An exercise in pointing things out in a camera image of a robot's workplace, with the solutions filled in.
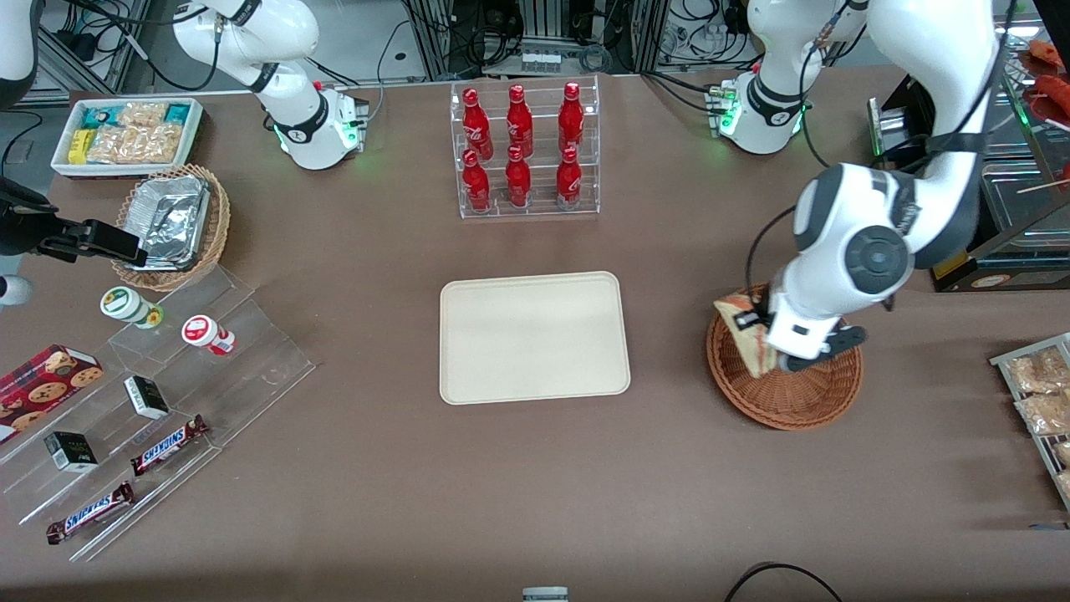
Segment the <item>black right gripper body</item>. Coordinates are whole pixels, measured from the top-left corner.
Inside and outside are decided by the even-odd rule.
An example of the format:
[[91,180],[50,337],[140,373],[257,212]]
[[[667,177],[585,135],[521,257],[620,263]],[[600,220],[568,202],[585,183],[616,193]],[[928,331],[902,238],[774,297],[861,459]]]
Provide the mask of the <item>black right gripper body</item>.
[[57,212],[46,197],[32,188],[1,179],[1,254],[30,253],[43,240],[61,235],[64,222]]

